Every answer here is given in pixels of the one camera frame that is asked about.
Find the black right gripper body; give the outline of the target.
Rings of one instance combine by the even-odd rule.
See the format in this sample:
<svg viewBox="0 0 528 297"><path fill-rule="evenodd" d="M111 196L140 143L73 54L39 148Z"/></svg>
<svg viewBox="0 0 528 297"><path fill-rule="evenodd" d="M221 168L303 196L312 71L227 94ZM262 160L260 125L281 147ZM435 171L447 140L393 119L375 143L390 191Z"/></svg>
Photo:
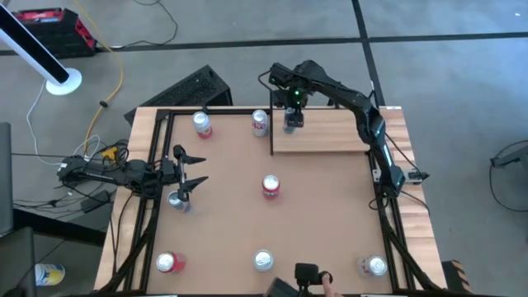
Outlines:
<svg viewBox="0 0 528 297"><path fill-rule="evenodd" d="M300 111L306 107L309 92L302 88L288 88L286 91L285 106Z"/></svg>

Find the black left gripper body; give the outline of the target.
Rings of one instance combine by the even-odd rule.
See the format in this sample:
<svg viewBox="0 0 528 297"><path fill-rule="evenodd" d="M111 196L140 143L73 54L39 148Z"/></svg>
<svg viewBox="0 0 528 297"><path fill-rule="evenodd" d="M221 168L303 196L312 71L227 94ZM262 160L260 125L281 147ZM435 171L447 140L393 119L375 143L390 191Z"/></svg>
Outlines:
<svg viewBox="0 0 528 297"><path fill-rule="evenodd" d="M159 166L159 181L162 186L181 184L183 178L182 163L180 160L162 158Z"/></svg>

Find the blue silver Red Bull can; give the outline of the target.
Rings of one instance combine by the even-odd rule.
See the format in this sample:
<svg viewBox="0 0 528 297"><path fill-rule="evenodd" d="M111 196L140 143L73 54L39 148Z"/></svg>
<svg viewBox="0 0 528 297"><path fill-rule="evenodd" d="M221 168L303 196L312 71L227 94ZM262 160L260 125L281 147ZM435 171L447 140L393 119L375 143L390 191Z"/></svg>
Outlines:
<svg viewBox="0 0 528 297"><path fill-rule="evenodd" d="M295 131L294 114L295 114L294 108L288 107L285 109L283 131L286 134L292 134Z"/></svg>
<svg viewBox="0 0 528 297"><path fill-rule="evenodd" d="M183 213L188 213L191 210L191 203L188 200L182 200L178 191L172 191L167 195L169 205Z"/></svg>

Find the orange Fanta can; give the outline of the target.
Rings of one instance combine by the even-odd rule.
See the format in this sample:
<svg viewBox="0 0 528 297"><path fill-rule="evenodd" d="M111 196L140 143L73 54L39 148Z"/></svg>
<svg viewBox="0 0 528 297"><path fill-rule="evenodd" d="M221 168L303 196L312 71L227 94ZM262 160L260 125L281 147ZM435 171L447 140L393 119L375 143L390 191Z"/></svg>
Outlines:
<svg viewBox="0 0 528 297"><path fill-rule="evenodd" d="M186 267L186 257L180 253L162 252L156 261L158 271L162 273L178 273Z"/></svg>
<svg viewBox="0 0 528 297"><path fill-rule="evenodd" d="M274 175L265 176L262 180L262 193L268 199L275 199L279 196L281 189L280 180Z"/></svg>

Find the black power adapter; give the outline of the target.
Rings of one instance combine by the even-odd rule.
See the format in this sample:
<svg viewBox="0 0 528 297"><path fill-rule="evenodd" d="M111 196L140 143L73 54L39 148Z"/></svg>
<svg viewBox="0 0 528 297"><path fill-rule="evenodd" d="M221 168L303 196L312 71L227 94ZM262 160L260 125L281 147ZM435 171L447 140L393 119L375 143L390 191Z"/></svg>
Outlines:
<svg viewBox="0 0 528 297"><path fill-rule="evenodd" d="M87 198L81 202L81 211L84 214L87 214L105 204L108 204L110 201L111 193L109 191L100 191L94 195L93 198Z"/></svg>

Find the black handheld device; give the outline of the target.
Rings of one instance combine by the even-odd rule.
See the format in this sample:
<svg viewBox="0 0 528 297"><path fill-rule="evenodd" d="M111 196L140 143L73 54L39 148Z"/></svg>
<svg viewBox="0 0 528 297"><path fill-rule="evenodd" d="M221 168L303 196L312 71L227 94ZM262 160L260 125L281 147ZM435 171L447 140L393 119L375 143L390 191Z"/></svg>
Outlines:
<svg viewBox="0 0 528 297"><path fill-rule="evenodd" d="M330 283L333 282L333 276L328 271L320 271L318 266L311 263L295 264L295 280L297 289L288 284L285 280L276 277L271 282L264 297L314 297L309 291L311 285L322 285L323 278L328 276Z"/></svg>

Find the yellow white cup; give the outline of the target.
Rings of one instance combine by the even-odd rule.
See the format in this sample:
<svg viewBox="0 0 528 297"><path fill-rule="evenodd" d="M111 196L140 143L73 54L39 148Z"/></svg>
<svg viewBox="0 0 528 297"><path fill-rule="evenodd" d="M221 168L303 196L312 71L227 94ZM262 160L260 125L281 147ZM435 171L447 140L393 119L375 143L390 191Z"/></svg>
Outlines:
<svg viewBox="0 0 528 297"><path fill-rule="evenodd" d="M35 264L35 285L53 286L59 284L65 277L65 268L55 264Z"/></svg>

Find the dark grey panel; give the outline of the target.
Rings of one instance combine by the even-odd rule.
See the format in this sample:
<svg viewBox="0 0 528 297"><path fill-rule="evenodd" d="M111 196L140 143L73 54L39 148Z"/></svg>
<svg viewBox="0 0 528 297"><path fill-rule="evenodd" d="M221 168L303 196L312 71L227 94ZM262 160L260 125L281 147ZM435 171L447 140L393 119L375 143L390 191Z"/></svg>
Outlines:
<svg viewBox="0 0 528 297"><path fill-rule="evenodd" d="M0 237L13 227L12 212L12 127L0 123Z"/></svg>

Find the person's hand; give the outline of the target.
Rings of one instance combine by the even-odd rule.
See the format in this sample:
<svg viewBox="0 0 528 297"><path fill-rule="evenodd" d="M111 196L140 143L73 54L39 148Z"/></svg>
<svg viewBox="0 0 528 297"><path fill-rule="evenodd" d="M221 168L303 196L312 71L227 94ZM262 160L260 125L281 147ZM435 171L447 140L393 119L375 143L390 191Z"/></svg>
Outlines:
<svg viewBox="0 0 528 297"><path fill-rule="evenodd" d="M334 290L328 273L322 276L322 286L325 297L343 297L343 295Z"/></svg>

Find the white lamp stand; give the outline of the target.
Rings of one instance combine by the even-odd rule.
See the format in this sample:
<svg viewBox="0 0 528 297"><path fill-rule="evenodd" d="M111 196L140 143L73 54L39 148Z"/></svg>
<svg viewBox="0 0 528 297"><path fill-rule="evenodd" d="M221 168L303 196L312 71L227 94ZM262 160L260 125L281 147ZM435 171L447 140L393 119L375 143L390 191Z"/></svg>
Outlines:
<svg viewBox="0 0 528 297"><path fill-rule="evenodd" d="M1 3L0 40L45 79L50 94L65 96L80 87L82 74L75 68L65 68Z"/></svg>

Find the red black toolbox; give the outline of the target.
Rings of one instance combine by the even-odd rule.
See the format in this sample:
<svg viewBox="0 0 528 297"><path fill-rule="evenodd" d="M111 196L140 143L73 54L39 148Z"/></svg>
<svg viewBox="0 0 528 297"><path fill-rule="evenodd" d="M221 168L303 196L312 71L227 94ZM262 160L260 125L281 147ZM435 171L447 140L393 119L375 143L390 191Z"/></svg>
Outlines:
<svg viewBox="0 0 528 297"><path fill-rule="evenodd" d="M14 17L57 59L92 57L97 40L67 8L43 8L13 12Z"/></svg>

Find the black yellow striped block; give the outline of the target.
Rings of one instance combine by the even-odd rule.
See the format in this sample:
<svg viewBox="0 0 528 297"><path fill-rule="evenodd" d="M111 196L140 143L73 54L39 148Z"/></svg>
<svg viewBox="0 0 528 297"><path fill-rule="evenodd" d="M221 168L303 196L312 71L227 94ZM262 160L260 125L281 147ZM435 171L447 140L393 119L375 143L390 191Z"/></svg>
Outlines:
<svg viewBox="0 0 528 297"><path fill-rule="evenodd" d="M469 280L460 262L456 260L443 261L441 265L448 290L458 293L472 292Z"/></svg>

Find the wooden shelf with black frame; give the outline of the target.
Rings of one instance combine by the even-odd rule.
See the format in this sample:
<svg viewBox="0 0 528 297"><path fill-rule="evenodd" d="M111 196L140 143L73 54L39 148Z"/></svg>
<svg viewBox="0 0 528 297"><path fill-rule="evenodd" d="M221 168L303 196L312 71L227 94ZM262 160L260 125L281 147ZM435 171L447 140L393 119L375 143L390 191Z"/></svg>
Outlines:
<svg viewBox="0 0 528 297"><path fill-rule="evenodd" d="M354 114L344 108L308 106L303 109L304 126L288 134L283 130L285 109L275 103L285 91L270 93L269 138L271 154L364 153L369 146L358 135Z"/></svg>

